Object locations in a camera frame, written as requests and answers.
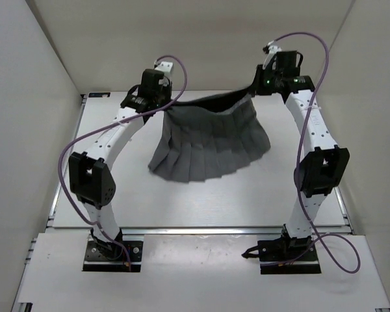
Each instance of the gray skirt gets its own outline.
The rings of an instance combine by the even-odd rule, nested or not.
[[[270,141],[247,89],[177,102],[164,112],[150,171],[167,181],[205,181],[260,159]]]

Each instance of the white tabletop surface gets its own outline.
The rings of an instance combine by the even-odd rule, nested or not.
[[[321,274],[260,275],[241,253],[255,235],[146,235],[140,273],[82,272],[87,231],[40,234],[21,286],[31,312],[374,312],[390,307],[365,237],[348,238],[361,256],[354,275],[339,270],[320,243]],[[348,269],[356,257],[343,240],[327,238]]]
[[[181,99],[215,93],[189,91]],[[110,97],[88,98],[78,135],[109,124],[125,95],[126,92],[111,92]],[[286,223],[296,199],[293,170],[299,132],[279,96],[255,97],[253,102],[257,118],[272,144],[270,151],[249,167],[204,183],[166,182],[149,173],[148,163],[161,137],[163,114],[152,117],[126,145],[112,168],[117,185],[112,206],[118,225],[123,228],[252,227]],[[74,150],[83,152],[95,138],[91,136],[77,143]],[[345,224],[334,192],[322,204],[315,223]],[[53,226],[86,227],[63,192]]]

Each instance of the gray cloth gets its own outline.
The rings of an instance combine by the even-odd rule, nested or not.
[[[164,112],[149,169],[167,181],[205,181],[260,159],[270,141],[247,90],[178,102]]]

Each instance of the black mounting base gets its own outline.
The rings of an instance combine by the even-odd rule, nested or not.
[[[321,273],[318,254],[315,248],[308,250],[301,258],[286,265],[271,265],[280,261],[297,258],[306,248],[289,248],[284,251],[283,240],[259,240],[261,274],[319,274]]]
[[[125,255],[120,254],[117,259],[109,259],[102,255],[93,240],[89,240],[86,245],[83,271],[85,272],[140,272],[143,241],[142,240],[125,240],[124,246],[129,250],[131,268]]]

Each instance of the beige wall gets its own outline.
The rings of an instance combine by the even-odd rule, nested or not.
[[[356,1],[318,98],[350,150],[341,189],[390,299],[390,0]]]
[[[0,312],[44,229],[81,98],[24,0],[0,0]]]
[[[253,81],[263,46],[298,29],[333,42],[352,0],[29,0],[81,93],[124,91],[140,82],[156,57],[185,63],[188,90],[229,90]],[[303,69],[323,60],[309,38],[290,38]],[[181,88],[179,69],[175,88]]]

